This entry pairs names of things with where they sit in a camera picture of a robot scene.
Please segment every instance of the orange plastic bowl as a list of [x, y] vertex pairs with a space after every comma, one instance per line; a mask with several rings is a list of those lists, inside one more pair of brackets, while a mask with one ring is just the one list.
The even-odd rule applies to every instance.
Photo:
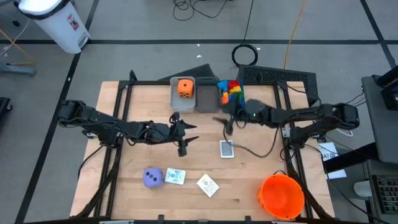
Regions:
[[304, 207], [304, 194], [292, 178], [275, 174], [268, 177], [258, 191], [260, 206], [280, 219], [297, 217]]

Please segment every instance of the wooden tabletop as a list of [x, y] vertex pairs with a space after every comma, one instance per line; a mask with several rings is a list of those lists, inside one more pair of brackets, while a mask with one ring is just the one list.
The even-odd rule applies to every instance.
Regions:
[[[298, 90], [304, 91], [302, 82], [288, 82]], [[118, 82], [103, 82], [96, 109], [112, 114]], [[245, 86], [245, 99], [258, 99], [275, 106], [272, 86]], [[283, 93], [280, 92], [282, 104]], [[308, 107], [305, 94], [289, 89], [292, 108]], [[169, 123], [172, 114], [170, 87], [165, 85], [135, 85], [129, 105], [128, 121], [148, 121]], [[122, 114], [121, 102], [119, 114]], [[156, 220], [165, 215], [166, 220], [243, 220], [250, 215], [252, 220], [276, 220], [265, 212], [257, 200], [257, 191], [265, 178], [275, 171], [285, 170], [285, 163], [279, 157], [282, 138], [278, 132], [275, 148], [266, 158], [257, 158], [242, 149], [235, 149], [235, 158], [220, 158], [220, 140], [223, 140], [223, 126], [212, 117], [226, 117], [225, 114], [200, 114], [197, 112], [181, 114], [189, 124], [198, 126], [186, 130], [186, 138], [199, 136], [190, 142], [188, 154], [178, 157], [177, 147], [172, 144], [148, 146], [123, 144], [118, 182], [113, 205], [113, 219]], [[299, 122], [306, 126], [310, 122]], [[234, 128], [229, 138], [235, 144], [246, 146], [258, 154], [265, 154], [271, 148], [276, 129], [248, 124], [244, 129]], [[308, 140], [314, 147], [317, 142]], [[88, 140], [85, 157], [99, 146], [97, 139]], [[90, 159], [81, 170], [80, 179], [73, 201], [71, 215], [76, 215], [96, 192], [100, 182], [105, 150]], [[318, 203], [334, 216], [330, 193], [323, 172], [319, 152], [310, 147], [301, 149], [307, 185]], [[160, 167], [164, 173], [168, 167], [185, 170], [183, 185], [168, 184], [156, 189], [147, 189], [142, 181], [144, 169]], [[196, 182], [208, 174], [220, 189], [209, 198]], [[105, 193], [101, 214], [108, 201]]]

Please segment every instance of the keyboard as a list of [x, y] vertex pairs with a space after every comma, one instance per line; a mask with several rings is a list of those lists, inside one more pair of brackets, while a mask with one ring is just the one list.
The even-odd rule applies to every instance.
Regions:
[[398, 214], [398, 175], [374, 175], [373, 181], [381, 212]]

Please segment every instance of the white trash can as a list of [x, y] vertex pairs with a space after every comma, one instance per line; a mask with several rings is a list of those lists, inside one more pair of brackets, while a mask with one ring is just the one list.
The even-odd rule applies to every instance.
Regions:
[[81, 52], [90, 38], [70, 0], [22, 0], [18, 8], [67, 53]]

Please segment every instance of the purple die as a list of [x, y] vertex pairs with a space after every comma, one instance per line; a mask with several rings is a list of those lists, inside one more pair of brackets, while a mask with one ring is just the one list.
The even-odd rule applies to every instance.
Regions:
[[161, 168], [148, 168], [144, 170], [144, 185], [148, 188], [163, 185]]

